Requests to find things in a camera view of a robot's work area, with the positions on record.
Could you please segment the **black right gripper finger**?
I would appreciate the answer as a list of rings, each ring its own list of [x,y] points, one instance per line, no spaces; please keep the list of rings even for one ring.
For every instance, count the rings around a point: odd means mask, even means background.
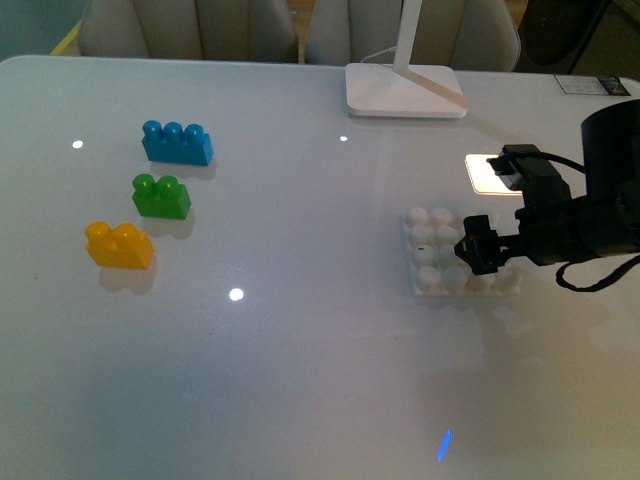
[[[497,273],[505,265],[501,237],[491,227],[488,215],[474,215],[463,220],[464,236],[454,246],[454,253],[474,275]]]

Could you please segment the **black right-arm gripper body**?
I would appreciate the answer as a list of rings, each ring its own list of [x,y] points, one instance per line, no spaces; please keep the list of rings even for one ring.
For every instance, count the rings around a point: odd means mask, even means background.
[[[573,198],[559,173],[501,174],[509,189],[522,193],[517,251],[538,266],[581,263],[597,257],[595,218],[599,206],[585,196]]]

